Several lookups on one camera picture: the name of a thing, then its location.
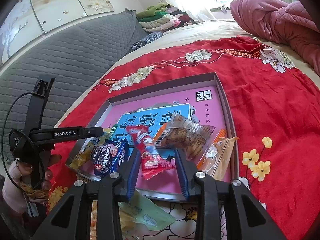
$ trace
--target floral fabric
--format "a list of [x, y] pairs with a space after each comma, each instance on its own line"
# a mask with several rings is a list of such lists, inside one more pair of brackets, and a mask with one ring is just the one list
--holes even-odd
[[[136, 225], [133, 237], [128, 239], [165, 240], [167, 239], [194, 239], [198, 207], [189, 203], [170, 203], [155, 201], [155, 204], [176, 218], [176, 221], [161, 231], [149, 231], [142, 224]], [[221, 240], [227, 240], [226, 217], [224, 207], [220, 206]]]
[[[265, 47], [254, 39], [236, 37], [195, 41], [145, 54], [105, 75], [60, 127], [87, 126], [101, 105], [119, 94], [140, 88], [146, 88], [147, 93], [147, 87], [153, 84], [216, 72], [230, 105], [236, 135], [240, 137], [237, 143], [240, 177], [247, 177], [251, 192], [267, 205], [267, 212], [286, 237], [302, 239], [320, 210], [320, 202], [315, 197], [320, 194], [320, 173], [316, 172], [320, 162], [320, 155], [316, 154], [320, 149], [320, 91], [300, 70], [290, 68], [290, 62], [285, 65], [283, 59], [271, 58], [284, 65], [285, 72], [279, 73], [269, 63], [263, 63], [270, 58], [254, 57]], [[221, 49], [242, 52], [246, 56], [221, 52]], [[120, 84], [121, 89], [108, 92], [114, 83], [133, 74], [132, 86], [121, 87]], [[272, 139], [271, 148], [267, 148], [269, 140], [261, 143], [266, 136]], [[74, 144], [58, 143], [52, 151], [61, 154], [62, 160], [51, 167], [51, 191], [58, 186], [70, 187], [76, 180], [76, 175], [64, 165]], [[252, 169], [256, 166], [248, 168], [241, 162], [243, 153], [250, 154], [253, 148], [260, 156], [254, 165], [263, 168], [260, 170], [261, 175], [264, 173], [263, 180], [259, 172], [257, 178], [253, 177]]]
[[295, 67], [288, 55], [278, 49], [265, 47], [260, 50], [260, 58], [262, 59], [263, 64], [269, 63], [277, 72], [280, 73], [285, 72], [286, 68]]
[[162, 32], [153, 32], [141, 39], [140, 41], [137, 41], [136, 43], [132, 44], [131, 51], [134, 51], [136, 49], [139, 49], [157, 39], [163, 36]]

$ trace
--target blue snack package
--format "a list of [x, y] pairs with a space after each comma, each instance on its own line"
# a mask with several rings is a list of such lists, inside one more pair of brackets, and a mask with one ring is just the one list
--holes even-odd
[[127, 140], [114, 142], [106, 140], [93, 149], [90, 159], [94, 163], [94, 174], [103, 178], [115, 172], [121, 163], [128, 160], [129, 144]]

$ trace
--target green blanket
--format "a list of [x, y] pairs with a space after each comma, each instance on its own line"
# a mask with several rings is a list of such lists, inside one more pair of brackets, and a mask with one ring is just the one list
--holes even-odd
[[150, 17], [146, 17], [146, 18], [142, 18], [142, 19], [138, 19], [139, 22], [152, 22], [155, 21], [157, 19], [162, 18], [163, 15], [168, 14], [168, 12], [156, 12], [154, 16], [150, 16]]
[[145, 11], [136, 14], [138, 19], [154, 16], [157, 11], [166, 11], [167, 3], [159, 3], [157, 5], [149, 6]]

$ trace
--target red candy wrapper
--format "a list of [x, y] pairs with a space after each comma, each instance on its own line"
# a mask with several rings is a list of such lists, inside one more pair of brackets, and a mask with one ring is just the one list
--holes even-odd
[[159, 155], [148, 133], [148, 126], [127, 126], [126, 130], [131, 135], [135, 147], [141, 153], [142, 175], [144, 179], [151, 179], [158, 173], [173, 168], [171, 162], [162, 159]]

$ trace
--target painted flowers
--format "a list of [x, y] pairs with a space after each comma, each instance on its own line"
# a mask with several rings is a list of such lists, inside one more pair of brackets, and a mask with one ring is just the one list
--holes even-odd
[[120, 81], [113, 84], [109, 89], [109, 93], [111, 93], [113, 90], [120, 90], [123, 87], [131, 87], [134, 83], [139, 83], [141, 80], [144, 80], [152, 70], [153, 66], [139, 68], [136, 73], [133, 73], [129, 77], [123, 77]]
[[263, 137], [262, 143], [264, 144], [265, 148], [271, 148], [272, 146], [272, 140], [270, 139], [270, 137]]
[[260, 50], [260, 59], [262, 59], [263, 64], [269, 63], [277, 72], [280, 73], [285, 72], [286, 68], [295, 67], [287, 54], [271, 47], [265, 47]]
[[258, 165], [254, 165], [251, 168], [252, 176], [256, 179], [258, 178], [258, 181], [263, 181], [266, 174], [270, 173], [270, 161], [266, 162], [259, 162]]
[[201, 61], [203, 59], [210, 59], [212, 53], [207, 50], [195, 50], [192, 53], [187, 53], [185, 59], [190, 62]]
[[105, 3], [98, 0], [93, 1], [91, 4], [88, 5], [89, 8], [92, 8], [95, 11], [98, 11], [98, 10], [102, 11], [105, 8], [105, 6], [106, 6]]
[[262, 156], [263, 151], [266, 148], [272, 147], [272, 140], [270, 139], [270, 137], [263, 137], [262, 143], [264, 147], [260, 155], [257, 153], [256, 149], [253, 149], [250, 152], [244, 152], [242, 154], [243, 156], [242, 164], [247, 166], [246, 177], [247, 177], [248, 169], [250, 169], [252, 171], [251, 175], [254, 177], [254, 179], [258, 178], [258, 181], [263, 181], [265, 179], [265, 175], [269, 174], [271, 170], [270, 169], [271, 161], [263, 162], [259, 160]]
[[257, 153], [256, 149], [253, 149], [250, 152], [244, 152], [242, 156], [242, 164], [248, 165], [249, 169], [252, 168], [255, 165], [255, 163], [259, 160], [259, 153]]

